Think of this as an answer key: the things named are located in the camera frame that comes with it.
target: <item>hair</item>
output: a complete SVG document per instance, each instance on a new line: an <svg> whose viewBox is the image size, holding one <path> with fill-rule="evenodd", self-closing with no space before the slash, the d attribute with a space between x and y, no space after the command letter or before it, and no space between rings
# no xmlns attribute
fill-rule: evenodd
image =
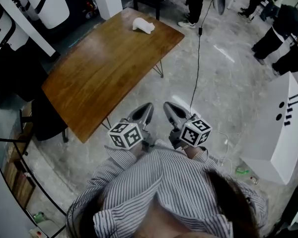
<svg viewBox="0 0 298 238"><path fill-rule="evenodd" d="M220 211L233 224L234 238L259 238L254 213L238 184L231 178L224 178L214 170L207 171L207 174L215 190ZM78 232L73 224L75 235L68 226L71 238L97 238L93 216L101 210L103 204L101 194L102 192L99 192L93 197L82 210Z"/></svg>

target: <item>black and white cube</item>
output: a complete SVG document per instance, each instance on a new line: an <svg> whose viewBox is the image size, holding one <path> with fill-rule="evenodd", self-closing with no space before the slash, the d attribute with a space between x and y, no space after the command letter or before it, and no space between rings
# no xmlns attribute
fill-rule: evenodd
<svg viewBox="0 0 298 238"><path fill-rule="evenodd" d="M143 140L136 123L118 122L108 131L108 135L116 147L126 150Z"/></svg>
<svg viewBox="0 0 298 238"><path fill-rule="evenodd" d="M197 119L183 125L180 139L197 147L207 141L211 131L212 127L205 120Z"/></svg>

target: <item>black jacket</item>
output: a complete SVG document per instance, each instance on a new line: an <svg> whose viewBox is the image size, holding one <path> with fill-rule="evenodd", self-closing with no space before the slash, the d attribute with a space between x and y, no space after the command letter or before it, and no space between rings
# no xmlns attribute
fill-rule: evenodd
<svg viewBox="0 0 298 238"><path fill-rule="evenodd" d="M298 9L290 5L282 5L278 18L273 24L277 33L287 39L290 34L298 36Z"/></svg>

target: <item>wooden table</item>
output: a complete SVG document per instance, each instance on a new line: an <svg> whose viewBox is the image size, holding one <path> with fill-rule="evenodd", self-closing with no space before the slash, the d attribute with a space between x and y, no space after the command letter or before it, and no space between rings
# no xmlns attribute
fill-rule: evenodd
<svg viewBox="0 0 298 238"><path fill-rule="evenodd" d="M133 31L137 17L152 22L155 30L151 34ZM183 38L182 33L164 23L126 8L88 33L58 61L42 89L84 143Z"/></svg>

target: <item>white sneaker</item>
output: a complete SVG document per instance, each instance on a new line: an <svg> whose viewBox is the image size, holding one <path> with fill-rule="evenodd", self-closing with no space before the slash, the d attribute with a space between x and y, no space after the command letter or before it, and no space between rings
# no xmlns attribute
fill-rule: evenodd
<svg viewBox="0 0 298 238"><path fill-rule="evenodd" d="M195 28L195 23L192 24L188 20L180 21L180 22L178 22L178 25L181 27Z"/></svg>

